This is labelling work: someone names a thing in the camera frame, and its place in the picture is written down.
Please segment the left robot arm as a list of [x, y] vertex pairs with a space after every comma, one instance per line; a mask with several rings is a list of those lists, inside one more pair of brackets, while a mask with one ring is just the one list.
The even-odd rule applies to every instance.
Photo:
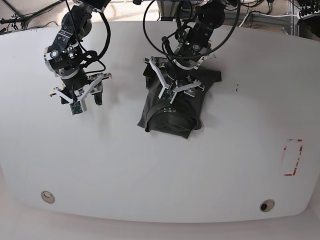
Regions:
[[194, 6], [190, 1], [175, 4], [176, 30], [172, 34], [177, 41], [171, 48], [170, 37], [162, 38], [162, 52], [165, 58], [152, 56], [147, 68], [153, 72], [149, 95], [173, 103], [176, 96], [188, 95], [194, 98], [206, 91], [208, 80], [201, 64], [212, 50], [210, 37], [225, 20], [225, 6], [219, 0], [210, 0]]

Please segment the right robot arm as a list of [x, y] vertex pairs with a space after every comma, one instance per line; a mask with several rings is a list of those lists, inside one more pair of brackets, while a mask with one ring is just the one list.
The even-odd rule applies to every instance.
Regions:
[[[73, 7], [70, 7], [66, 2], [68, 12], [62, 19], [61, 29], [52, 45], [44, 51], [45, 65], [62, 80], [65, 87], [60, 92], [71, 100], [77, 99], [75, 91], [90, 84], [88, 75], [99, 72], [86, 72], [89, 65], [98, 62], [103, 66], [102, 71], [106, 69], [101, 58], [107, 52], [111, 41], [111, 28], [104, 15], [109, 3], [109, 0], [75, 0]], [[106, 27], [106, 40], [100, 53], [86, 50], [81, 44], [92, 29], [92, 12], [99, 13]]]

